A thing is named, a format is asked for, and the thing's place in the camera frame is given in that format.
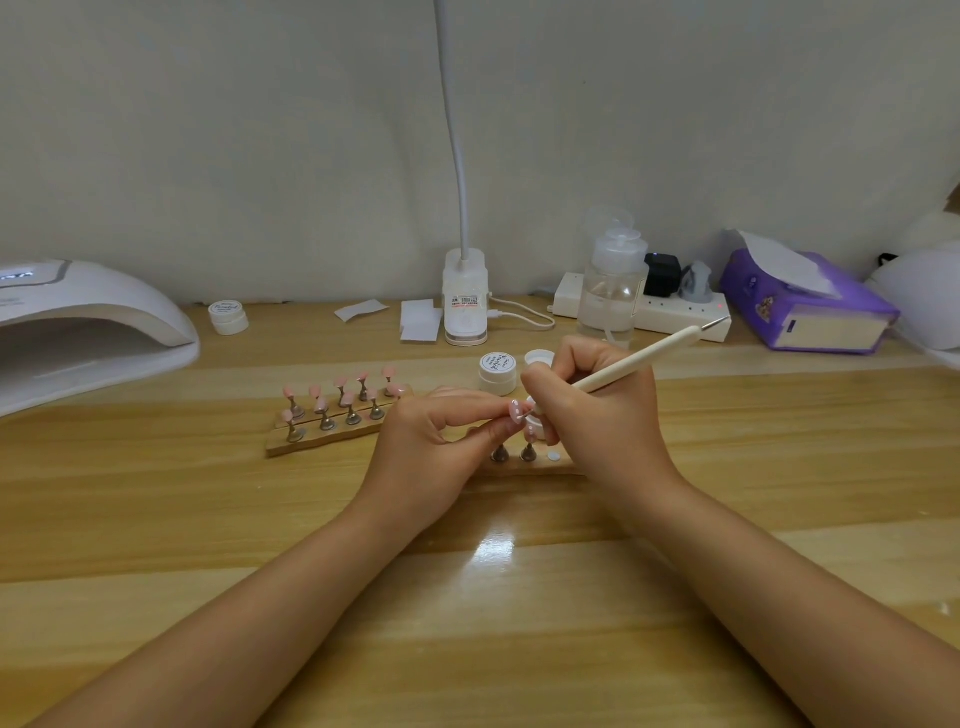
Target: forearm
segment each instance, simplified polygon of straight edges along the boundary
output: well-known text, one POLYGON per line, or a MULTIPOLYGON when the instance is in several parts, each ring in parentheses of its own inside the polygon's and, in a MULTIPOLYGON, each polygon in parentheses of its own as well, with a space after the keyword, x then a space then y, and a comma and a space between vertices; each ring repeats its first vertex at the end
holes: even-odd
POLYGON ((348 509, 34 726, 253 725, 406 545, 381 523, 348 509))
POLYGON ((678 479, 630 518, 818 725, 960 725, 960 652, 678 479))

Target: white cable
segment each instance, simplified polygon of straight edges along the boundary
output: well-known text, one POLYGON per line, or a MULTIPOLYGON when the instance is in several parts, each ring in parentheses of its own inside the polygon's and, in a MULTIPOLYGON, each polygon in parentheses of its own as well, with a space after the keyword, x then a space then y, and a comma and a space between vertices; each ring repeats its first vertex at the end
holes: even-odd
POLYGON ((453 168, 457 171, 457 192, 460 196, 460 259, 466 260, 470 249, 467 224, 467 181, 464 179, 464 157, 460 151, 460 139, 457 138, 453 109, 450 107, 450 89, 447 82, 450 71, 446 66, 446 3, 444 0, 433 0, 433 14, 437 19, 437 54, 440 56, 440 86, 444 90, 446 130, 450 133, 453 168))
POLYGON ((534 316, 537 316, 538 318, 546 319, 546 320, 549 321, 550 323, 549 323, 549 324, 538 324, 536 321, 531 321, 531 320, 528 319, 526 316, 520 316, 520 314, 518 314, 518 313, 511 313, 511 312, 509 312, 509 311, 498 311, 498 310, 496 310, 495 308, 492 308, 492 309, 490 309, 489 311, 487 311, 487 318, 489 318, 489 319, 499 319, 499 318, 501 318, 501 317, 506 316, 507 318, 519 319, 520 321, 525 321, 525 322, 527 322, 528 324, 530 324, 531 326, 535 326, 535 327, 537 327, 537 328, 542 328, 542 329, 544 329, 544 330, 551 329, 551 328, 553 328, 554 326, 557 325, 557 322, 556 322, 554 319, 552 319, 552 318, 550 318, 549 316, 547 316, 545 313, 540 313, 539 311, 535 311, 535 310, 534 310, 533 308, 531 308, 530 306, 528 306, 528 305, 523 305, 523 303, 517 303, 516 301, 506 301, 506 300, 504 300, 504 299, 496 299, 496 298, 494 298, 493 296, 490 296, 490 300, 491 300, 491 301, 496 301, 497 303, 505 303, 506 305, 515 305, 517 308, 522 308, 524 311, 527 311, 528 313, 532 313, 534 316))

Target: gray plug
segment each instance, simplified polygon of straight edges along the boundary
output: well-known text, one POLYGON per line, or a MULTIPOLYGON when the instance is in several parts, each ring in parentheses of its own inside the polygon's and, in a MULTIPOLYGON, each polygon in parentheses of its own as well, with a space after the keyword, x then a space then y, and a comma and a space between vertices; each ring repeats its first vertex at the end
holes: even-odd
POLYGON ((691 303, 710 303, 713 291, 710 290, 710 269, 707 264, 694 260, 693 265, 684 271, 680 281, 680 297, 691 303))

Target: uv nail lamp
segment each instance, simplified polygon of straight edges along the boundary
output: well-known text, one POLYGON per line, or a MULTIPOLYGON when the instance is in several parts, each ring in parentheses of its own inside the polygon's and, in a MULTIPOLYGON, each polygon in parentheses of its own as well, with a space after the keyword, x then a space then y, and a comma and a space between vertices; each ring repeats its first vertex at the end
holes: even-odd
POLYGON ((960 240, 904 253, 877 268, 867 285, 900 309, 900 336, 960 369, 960 240))
POLYGON ((78 260, 0 264, 0 417, 199 355, 190 320, 141 280, 78 260))

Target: left hand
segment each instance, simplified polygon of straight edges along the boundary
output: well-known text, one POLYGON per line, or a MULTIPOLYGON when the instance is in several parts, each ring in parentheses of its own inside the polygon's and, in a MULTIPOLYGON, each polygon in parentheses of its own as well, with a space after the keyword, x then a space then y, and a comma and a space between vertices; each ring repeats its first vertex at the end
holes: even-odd
POLYGON ((495 395, 453 387, 405 395, 387 413, 352 506, 375 509, 412 540, 450 509, 484 459, 523 429, 509 406, 495 395), (444 439, 445 427, 482 420, 489 421, 460 440, 444 439))

